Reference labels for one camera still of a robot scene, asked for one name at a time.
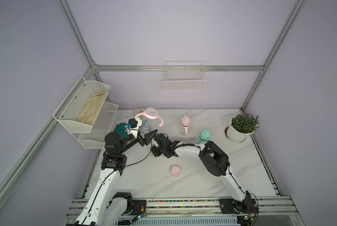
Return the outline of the mint green bottle cap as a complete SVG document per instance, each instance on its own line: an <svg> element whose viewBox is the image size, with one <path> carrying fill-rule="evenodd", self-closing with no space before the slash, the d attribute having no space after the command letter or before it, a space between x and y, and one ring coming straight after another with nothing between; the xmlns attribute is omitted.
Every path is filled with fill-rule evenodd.
<svg viewBox="0 0 337 226"><path fill-rule="evenodd" d="M208 141L211 138L210 130L204 129L200 132L199 138L203 141Z"/></svg>

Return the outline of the pink bottle cap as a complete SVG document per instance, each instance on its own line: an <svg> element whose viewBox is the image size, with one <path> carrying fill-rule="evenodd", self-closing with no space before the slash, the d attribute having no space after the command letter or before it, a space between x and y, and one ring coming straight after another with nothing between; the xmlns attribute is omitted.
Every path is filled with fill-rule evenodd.
<svg viewBox="0 0 337 226"><path fill-rule="evenodd" d="M184 115L181 119L181 125L183 127L189 127L191 124L191 119L189 116Z"/></svg>
<svg viewBox="0 0 337 226"><path fill-rule="evenodd" d="M174 178L179 177L181 175L181 167L178 165L172 165L170 168L170 174Z"/></svg>

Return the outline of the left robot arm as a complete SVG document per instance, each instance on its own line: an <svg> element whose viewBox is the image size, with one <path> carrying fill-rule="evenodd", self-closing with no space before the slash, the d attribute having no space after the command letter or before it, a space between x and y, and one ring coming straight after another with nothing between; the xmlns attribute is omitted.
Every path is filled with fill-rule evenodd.
<svg viewBox="0 0 337 226"><path fill-rule="evenodd" d="M127 167L125 151L139 143L141 146L152 144L157 130L141 136L129 134L122 138L117 132L105 137L105 152L101 172L94 191L73 226L115 226L122 214L131 213L133 200L131 193L117 192L112 195L115 184Z"/></svg>

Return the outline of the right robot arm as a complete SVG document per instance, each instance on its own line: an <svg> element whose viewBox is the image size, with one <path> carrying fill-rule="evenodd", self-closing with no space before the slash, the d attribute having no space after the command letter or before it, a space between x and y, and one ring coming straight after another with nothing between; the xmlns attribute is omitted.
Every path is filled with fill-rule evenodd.
<svg viewBox="0 0 337 226"><path fill-rule="evenodd" d="M228 208L230 213L254 211L256 199L252 198L249 191L244 191L233 174L228 155L214 142L208 141L205 144L172 142L164 134L157 134L152 140L151 152L154 156L198 158L211 175L221 178L230 192L230 197L222 205Z"/></svg>

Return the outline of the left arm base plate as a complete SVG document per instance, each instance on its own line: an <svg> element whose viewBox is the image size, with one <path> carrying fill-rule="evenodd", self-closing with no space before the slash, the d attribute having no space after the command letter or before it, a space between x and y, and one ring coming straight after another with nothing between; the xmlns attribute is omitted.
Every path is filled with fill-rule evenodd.
<svg viewBox="0 0 337 226"><path fill-rule="evenodd" d="M128 209L123 213L124 216L136 216L146 212L146 200L133 200Z"/></svg>

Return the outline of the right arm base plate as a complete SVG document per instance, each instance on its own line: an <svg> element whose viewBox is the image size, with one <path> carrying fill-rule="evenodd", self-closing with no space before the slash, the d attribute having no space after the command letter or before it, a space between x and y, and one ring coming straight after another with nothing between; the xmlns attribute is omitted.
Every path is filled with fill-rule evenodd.
<svg viewBox="0 0 337 226"><path fill-rule="evenodd" d="M258 213L258 205L253 198L237 201L233 198L220 199L219 207L222 214L250 214Z"/></svg>

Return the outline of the clear baby bottle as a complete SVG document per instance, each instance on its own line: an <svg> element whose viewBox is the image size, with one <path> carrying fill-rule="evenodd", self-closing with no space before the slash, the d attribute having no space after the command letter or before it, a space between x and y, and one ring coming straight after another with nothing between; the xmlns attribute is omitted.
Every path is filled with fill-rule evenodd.
<svg viewBox="0 0 337 226"><path fill-rule="evenodd" d="M155 108L148 107L140 116L142 119L140 130L145 133L155 130L159 119L158 116L158 111Z"/></svg>

